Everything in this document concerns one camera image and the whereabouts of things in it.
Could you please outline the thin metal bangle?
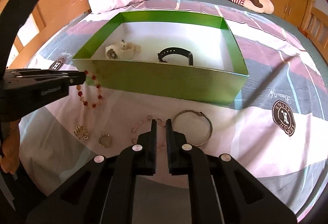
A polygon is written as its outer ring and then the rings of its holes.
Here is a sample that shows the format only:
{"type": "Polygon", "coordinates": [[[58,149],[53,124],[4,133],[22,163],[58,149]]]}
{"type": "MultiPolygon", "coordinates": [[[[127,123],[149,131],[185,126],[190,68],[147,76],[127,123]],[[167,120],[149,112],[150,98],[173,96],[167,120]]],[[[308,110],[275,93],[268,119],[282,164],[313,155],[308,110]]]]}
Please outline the thin metal bangle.
{"type": "Polygon", "coordinates": [[[196,110],[183,110],[173,117],[172,127],[186,136],[186,141],[195,146],[209,142],[213,134],[213,124],[205,113],[196,110]]]}

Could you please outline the gold flower brooch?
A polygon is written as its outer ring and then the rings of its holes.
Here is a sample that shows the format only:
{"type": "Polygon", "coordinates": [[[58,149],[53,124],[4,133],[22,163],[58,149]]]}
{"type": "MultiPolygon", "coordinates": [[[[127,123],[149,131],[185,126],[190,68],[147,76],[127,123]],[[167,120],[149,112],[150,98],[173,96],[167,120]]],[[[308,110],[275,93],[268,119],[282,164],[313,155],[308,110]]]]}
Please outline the gold flower brooch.
{"type": "Polygon", "coordinates": [[[77,137],[79,140],[80,139],[84,139],[84,140],[89,139],[88,131],[84,126],[77,125],[73,133],[74,133],[75,137],[77,137]]]}

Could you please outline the green open cardboard box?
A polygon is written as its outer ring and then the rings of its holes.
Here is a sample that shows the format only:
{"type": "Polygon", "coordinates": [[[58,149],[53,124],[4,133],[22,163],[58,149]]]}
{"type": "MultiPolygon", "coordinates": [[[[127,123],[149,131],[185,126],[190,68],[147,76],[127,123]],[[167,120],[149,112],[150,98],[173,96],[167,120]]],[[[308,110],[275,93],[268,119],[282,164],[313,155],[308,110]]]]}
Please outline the green open cardboard box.
{"type": "Polygon", "coordinates": [[[238,43],[223,17],[178,10],[120,12],[75,54],[79,70],[94,73],[110,89],[229,104],[249,73],[238,43]],[[132,42],[141,52],[130,60],[107,59],[105,47],[132,42]],[[168,47],[192,52],[194,65],[178,55],[158,61],[168,47]]]}

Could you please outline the wooden footboard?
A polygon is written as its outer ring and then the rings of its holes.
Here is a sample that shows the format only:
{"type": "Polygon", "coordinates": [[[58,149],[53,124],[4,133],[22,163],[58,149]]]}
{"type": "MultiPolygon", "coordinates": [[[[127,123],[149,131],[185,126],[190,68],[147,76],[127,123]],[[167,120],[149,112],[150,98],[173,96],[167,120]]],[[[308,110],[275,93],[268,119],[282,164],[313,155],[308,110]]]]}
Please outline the wooden footboard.
{"type": "Polygon", "coordinates": [[[314,44],[327,63],[327,14],[315,7],[315,0],[308,0],[299,30],[314,44]]]}

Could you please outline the black wristband watch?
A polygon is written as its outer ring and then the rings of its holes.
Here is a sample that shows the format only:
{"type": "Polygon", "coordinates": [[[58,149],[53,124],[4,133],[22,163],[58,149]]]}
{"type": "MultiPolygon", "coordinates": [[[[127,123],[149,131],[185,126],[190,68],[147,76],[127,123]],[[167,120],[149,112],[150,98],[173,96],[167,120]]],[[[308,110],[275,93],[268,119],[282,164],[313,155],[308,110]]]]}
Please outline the black wristband watch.
{"type": "Polygon", "coordinates": [[[193,66],[194,65],[194,57],[191,51],[179,47],[168,47],[163,50],[161,50],[159,53],[157,53],[158,61],[161,63],[166,63],[164,60],[165,57],[169,55],[178,55],[182,56],[188,59],[188,65],[193,66]]]}

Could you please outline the cream white wristwatch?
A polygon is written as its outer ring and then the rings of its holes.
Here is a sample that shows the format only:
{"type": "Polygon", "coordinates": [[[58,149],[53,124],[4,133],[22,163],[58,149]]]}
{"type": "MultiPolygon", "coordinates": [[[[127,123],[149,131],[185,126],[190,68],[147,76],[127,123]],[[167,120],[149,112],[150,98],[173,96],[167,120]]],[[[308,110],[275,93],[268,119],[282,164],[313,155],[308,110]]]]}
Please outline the cream white wristwatch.
{"type": "Polygon", "coordinates": [[[140,45],[125,42],[124,40],[105,47],[105,57],[107,59],[130,60],[140,52],[140,45]]]}

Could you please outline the plaid bed sheet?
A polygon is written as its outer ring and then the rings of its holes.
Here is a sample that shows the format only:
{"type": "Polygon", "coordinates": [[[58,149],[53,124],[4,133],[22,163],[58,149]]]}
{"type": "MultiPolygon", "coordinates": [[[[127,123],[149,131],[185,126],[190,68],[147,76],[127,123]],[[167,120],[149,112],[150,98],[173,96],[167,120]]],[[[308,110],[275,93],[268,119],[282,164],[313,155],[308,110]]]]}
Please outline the plaid bed sheet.
{"type": "Polygon", "coordinates": [[[234,101],[217,106],[195,101],[101,89],[100,106],[83,106],[75,87],[69,96],[26,117],[20,128],[20,160],[39,189],[50,194],[96,154],[111,157],[158,123],[157,173],[166,191],[187,191],[186,177],[167,168],[165,120],[191,109],[211,120],[213,134],[202,150],[230,154],[304,218],[327,184],[327,66],[298,30],[219,1],[151,0],[128,11],[179,9],[221,17],[229,26],[249,73],[234,101]],[[74,135],[84,126],[89,139],[74,135]]]}

